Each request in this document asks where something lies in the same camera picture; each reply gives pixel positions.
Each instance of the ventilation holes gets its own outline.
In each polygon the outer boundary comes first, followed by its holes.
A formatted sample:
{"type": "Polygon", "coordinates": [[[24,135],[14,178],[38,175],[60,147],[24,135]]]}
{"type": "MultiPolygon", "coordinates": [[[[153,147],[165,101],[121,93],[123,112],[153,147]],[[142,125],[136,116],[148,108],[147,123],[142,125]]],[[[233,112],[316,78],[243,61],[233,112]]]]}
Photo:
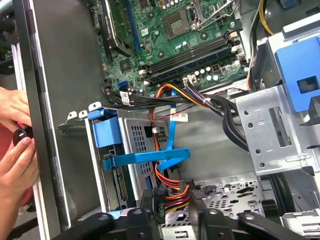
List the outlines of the ventilation holes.
{"type": "Polygon", "coordinates": [[[168,138],[166,135],[165,127],[160,126],[159,128],[160,128],[160,133],[158,135],[159,143],[166,143],[168,141],[168,138]]]}
{"type": "Polygon", "coordinates": [[[137,153],[145,152],[147,150],[144,133],[141,126],[131,126],[131,132],[133,135],[133,141],[135,146],[135,151],[137,153]]]}
{"type": "Polygon", "coordinates": [[[140,164],[141,175],[151,172],[152,164],[151,162],[145,162],[140,164]]]}

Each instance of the red cable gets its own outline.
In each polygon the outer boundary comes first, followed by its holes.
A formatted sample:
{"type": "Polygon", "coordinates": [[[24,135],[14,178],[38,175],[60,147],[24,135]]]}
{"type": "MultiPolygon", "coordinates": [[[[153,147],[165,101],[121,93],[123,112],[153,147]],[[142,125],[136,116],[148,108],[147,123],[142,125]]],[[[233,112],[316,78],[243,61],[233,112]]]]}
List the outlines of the red cable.
{"type": "Polygon", "coordinates": [[[176,200],[176,201],[171,201],[171,202],[167,202],[167,203],[165,204],[165,206],[166,206],[166,207],[170,207],[170,206],[176,205],[176,204],[183,204],[183,203],[187,202],[190,198],[191,198],[191,193],[190,193],[187,197],[185,197],[185,198],[183,198],[183,199],[176,200]]]}

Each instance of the ram slot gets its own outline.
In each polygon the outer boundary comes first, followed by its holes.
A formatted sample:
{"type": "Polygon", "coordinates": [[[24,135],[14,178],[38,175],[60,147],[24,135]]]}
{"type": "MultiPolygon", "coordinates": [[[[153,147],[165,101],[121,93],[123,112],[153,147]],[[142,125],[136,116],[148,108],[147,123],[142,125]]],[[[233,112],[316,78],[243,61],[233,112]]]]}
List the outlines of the ram slot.
{"type": "Polygon", "coordinates": [[[175,56],[166,58],[149,66],[149,75],[145,80],[151,85],[163,84],[184,74],[190,73],[193,69],[201,68],[212,64],[220,59],[232,55],[233,44],[229,40],[229,34],[217,37],[199,46],[193,47],[175,56]]]}

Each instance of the side panel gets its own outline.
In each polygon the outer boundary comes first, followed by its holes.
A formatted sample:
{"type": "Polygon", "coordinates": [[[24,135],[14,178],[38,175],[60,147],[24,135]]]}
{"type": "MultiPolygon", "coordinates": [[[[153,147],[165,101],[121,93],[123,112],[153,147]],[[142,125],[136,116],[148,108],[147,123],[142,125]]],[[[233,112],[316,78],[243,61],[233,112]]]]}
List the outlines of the side panel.
{"type": "Polygon", "coordinates": [[[100,206],[87,136],[62,137],[57,126],[69,112],[103,102],[102,63],[85,2],[16,0],[14,6],[40,187],[44,198],[55,200],[46,202],[53,211],[46,213],[55,223],[52,238],[60,231],[57,207],[60,227],[65,229],[100,206]],[[33,10],[28,17],[34,21],[35,34],[26,25],[28,9],[33,10]]]}

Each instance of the yellow cable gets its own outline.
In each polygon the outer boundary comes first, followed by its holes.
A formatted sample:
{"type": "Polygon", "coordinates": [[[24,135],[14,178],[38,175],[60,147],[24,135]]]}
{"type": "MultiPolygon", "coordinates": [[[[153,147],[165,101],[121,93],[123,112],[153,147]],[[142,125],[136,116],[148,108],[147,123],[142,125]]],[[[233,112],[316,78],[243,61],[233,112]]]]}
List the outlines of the yellow cable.
{"type": "Polygon", "coordinates": [[[194,104],[197,104],[201,107],[206,107],[205,105],[200,104],[199,102],[193,100],[192,98],[190,98],[187,94],[185,94],[183,91],[181,91],[179,88],[167,83],[165,84],[165,86],[168,86],[169,88],[172,88],[174,90],[176,90],[178,93],[180,93],[182,96],[184,96],[186,99],[188,99],[189,101],[193,102],[194,104]]]}
{"type": "Polygon", "coordinates": [[[265,13],[264,13],[264,3],[265,1],[267,0],[260,0],[260,3],[259,3],[259,16],[260,16],[260,20],[261,20],[261,23],[264,27],[264,29],[272,36],[272,35],[275,35],[269,28],[268,24],[267,24],[267,21],[266,21],[266,16],[265,16],[265,13]]]}
{"type": "Polygon", "coordinates": [[[179,205],[179,206],[175,206],[175,207],[170,208],[169,210],[165,211],[165,214],[171,213],[171,212],[173,212],[173,211],[175,211],[175,210],[177,210],[179,208],[184,208],[184,207],[186,207],[188,205],[189,205],[189,202],[186,202],[186,203],[184,203],[182,205],[179,205]]]}

